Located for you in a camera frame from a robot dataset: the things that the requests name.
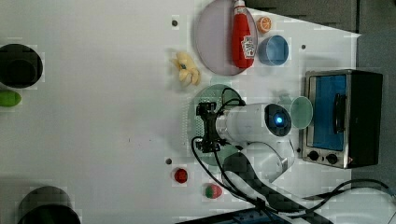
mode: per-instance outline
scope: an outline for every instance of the blue cup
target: blue cup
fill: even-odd
[[[288,42],[280,35],[266,38],[259,45],[260,62],[267,65],[281,65],[289,57]]]

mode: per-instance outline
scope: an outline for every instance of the oven knob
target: oven knob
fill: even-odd
[[[316,151],[311,151],[308,154],[309,159],[311,159],[312,161],[316,161],[319,158],[319,154]]]
[[[334,154],[330,154],[329,156],[326,157],[326,160],[329,162],[329,164],[334,165],[338,162],[337,156]]]

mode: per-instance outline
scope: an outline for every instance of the red sauce bottle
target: red sauce bottle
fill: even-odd
[[[233,63],[239,68],[249,68],[253,64],[256,48],[248,27],[245,1],[236,0],[233,12]]]

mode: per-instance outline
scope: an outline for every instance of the dark floor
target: dark floor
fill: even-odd
[[[359,34],[396,28],[396,0],[246,0],[246,4]]]
[[[396,0],[246,0],[246,4],[362,34],[357,67],[384,75],[380,149],[378,165],[353,169],[352,178],[377,179],[396,189]]]

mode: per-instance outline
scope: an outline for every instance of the toaster oven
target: toaster oven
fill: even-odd
[[[307,72],[314,116],[303,160],[338,168],[378,164],[382,75],[357,70]]]

